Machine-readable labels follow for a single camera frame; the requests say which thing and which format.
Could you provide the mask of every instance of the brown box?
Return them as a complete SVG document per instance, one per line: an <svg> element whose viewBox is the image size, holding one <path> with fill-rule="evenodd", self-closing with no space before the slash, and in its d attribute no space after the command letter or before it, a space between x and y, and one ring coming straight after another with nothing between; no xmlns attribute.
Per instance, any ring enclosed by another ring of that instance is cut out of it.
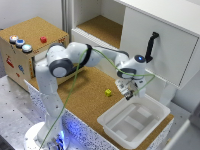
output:
<svg viewBox="0 0 200 150"><path fill-rule="evenodd" d="M10 44L9 38L12 35L17 35L19 39L25 40L26 44L32 46L33 51L26 54L15 45ZM42 36L47 38L46 43L40 41ZM35 77L34 58L48 50L52 43L63 43L66 47L69 44L69 35L39 17L0 31L0 50L6 74L28 91L24 79L29 81ZM61 78L58 83L61 84L66 79Z"/></svg>

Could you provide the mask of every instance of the yellow object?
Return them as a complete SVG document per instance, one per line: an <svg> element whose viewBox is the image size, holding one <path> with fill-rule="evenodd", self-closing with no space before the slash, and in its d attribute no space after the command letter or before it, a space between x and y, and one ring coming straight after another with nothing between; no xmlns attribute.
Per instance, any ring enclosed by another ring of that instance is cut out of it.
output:
<svg viewBox="0 0 200 150"><path fill-rule="evenodd" d="M106 94L106 96L111 96L111 90L110 89L107 89L106 91L105 91L105 94Z"/></svg>

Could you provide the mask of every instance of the green cable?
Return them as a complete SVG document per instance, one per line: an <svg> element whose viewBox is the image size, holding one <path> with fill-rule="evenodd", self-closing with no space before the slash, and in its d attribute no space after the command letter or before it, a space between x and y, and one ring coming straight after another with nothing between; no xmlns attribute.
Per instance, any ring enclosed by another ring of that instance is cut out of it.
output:
<svg viewBox="0 0 200 150"><path fill-rule="evenodd" d="M120 69L118 69L118 68L114 65L114 63L111 62L111 61L109 60L109 58L108 58L107 56L105 56L102 52L100 52L100 51L98 51L98 50L96 50L96 49L93 49L93 50L96 51L96 52L98 52L99 54L101 54L104 58L106 58L106 60L108 60L108 61L110 62L110 64L111 64L115 69L117 69L118 71L120 71L120 72L123 73L123 74L130 75L130 76L143 76L143 77L144 77L144 76L153 76L144 86L142 86L140 89L138 89L136 92L134 92L134 93L133 93L134 95L136 95L140 90L142 90L145 86L147 86L147 85L155 78L155 75L154 75L154 74L133 75L133 74L129 74L129 73L123 72L123 71L121 71ZM72 87L71 87L71 89L70 89L70 92L69 92L69 94L68 94L68 96L67 96L67 99L66 99L66 101L65 101L65 103L64 103L64 105L63 105L63 108L62 108L60 114L58 115L57 119L55 120L55 122L53 123L53 125L51 126L51 128L49 129L47 135L45 136L45 138L44 138L44 140L43 140L43 142L42 142L42 144L41 144L41 146L40 146L40 149L42 148L42 146L43 146L45 140L47 139L47 137L48 137L48 135L49 135L49 133L51 132L51 130L53 129L54 125L56 124L56 122L58 121L58 119L61 117L61 115L62 115L62 113L63 113L63 110L65 109L65 106L66 106L66 104L67 104L67 102L68 102L69 97L70 97L71 94L72 94L72 91L73 91L73 89L74 89L74 85L75 85L75 83L76 83L76 79L77 79L77 75L78 75L78 70L79 70L79 67L80 67L80 62L81 62L81 60L82 60L82 58L83 58L83 55L85 54L86 51L87 51L87 49L86 49L85 51L83 51L83 53L81 54L81 56L80 56L80 58L79 58L79 63L78 63L78 66L76 67L76 72L75 72L74 81L73 81Z"/></svg>

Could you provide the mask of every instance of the shelf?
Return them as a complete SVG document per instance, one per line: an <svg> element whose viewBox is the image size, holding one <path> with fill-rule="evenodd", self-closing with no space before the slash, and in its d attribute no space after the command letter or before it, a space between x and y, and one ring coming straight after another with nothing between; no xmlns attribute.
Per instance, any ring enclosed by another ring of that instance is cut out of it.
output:
<svg viewBox="0 0 200 150"><path fill-rule="evenodd" d="M119 49L123 26L103 16L98 16L77 26L81 30Z"/></svg>

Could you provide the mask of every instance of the cabinet drawer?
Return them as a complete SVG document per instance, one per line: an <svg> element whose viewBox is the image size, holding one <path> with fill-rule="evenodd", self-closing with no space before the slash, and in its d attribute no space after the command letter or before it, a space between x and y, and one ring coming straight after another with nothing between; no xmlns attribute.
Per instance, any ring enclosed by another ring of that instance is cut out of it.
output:
<svg viewBox="0 0 200 150"><path fill-rule="evenodd" d="M126 8L120 49L130 56L145 56L152 33L154 40L147 69L180 86L198 38L166 23L158 21L133 9Z"/></svg>

